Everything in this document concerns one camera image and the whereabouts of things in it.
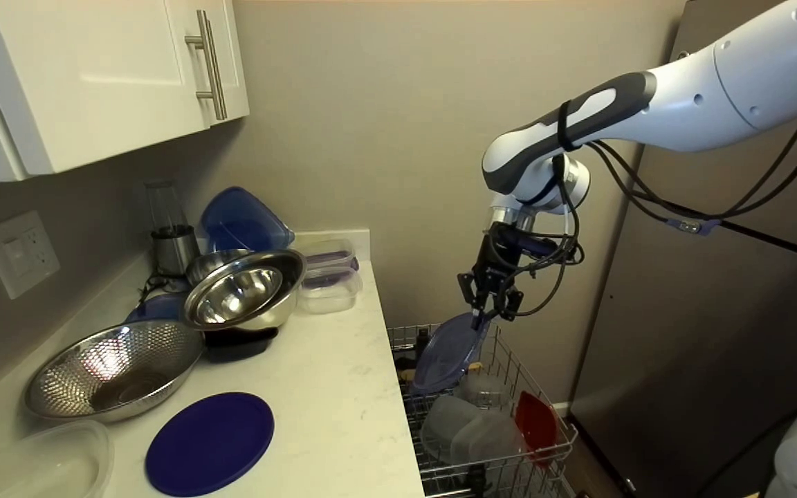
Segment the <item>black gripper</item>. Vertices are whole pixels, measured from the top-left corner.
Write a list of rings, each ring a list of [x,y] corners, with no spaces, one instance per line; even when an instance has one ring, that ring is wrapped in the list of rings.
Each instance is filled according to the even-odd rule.
[[[500,297],[500,319],[505,320],[514,320],[524,292],[514,284],[514,273],[520,268],[520,255],[524,255],[524,233],[514,230],[513,225],[489,225],[482,245],[480,245],[480,259],[477,259],[477,273],[456,273],[460,290],[466,305],[470,305],[474,309],[482,309],[482,290],[487,292],[498,292],[506,290]]]

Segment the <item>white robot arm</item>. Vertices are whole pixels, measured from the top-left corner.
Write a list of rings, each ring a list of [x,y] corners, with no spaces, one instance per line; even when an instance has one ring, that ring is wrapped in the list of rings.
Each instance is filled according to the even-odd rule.
[[[590,191],[572,150],[601,139],[671,151],[716,150],[797,118],[797,0],[781,0],[704,50],[664,66],[626,73],[556,110],[498,136],[482,161],[492,225],[477,265],[460,276],[477,320],[518,315],[514,276],[572,255],[531,233],[531,218],[564,214]]]

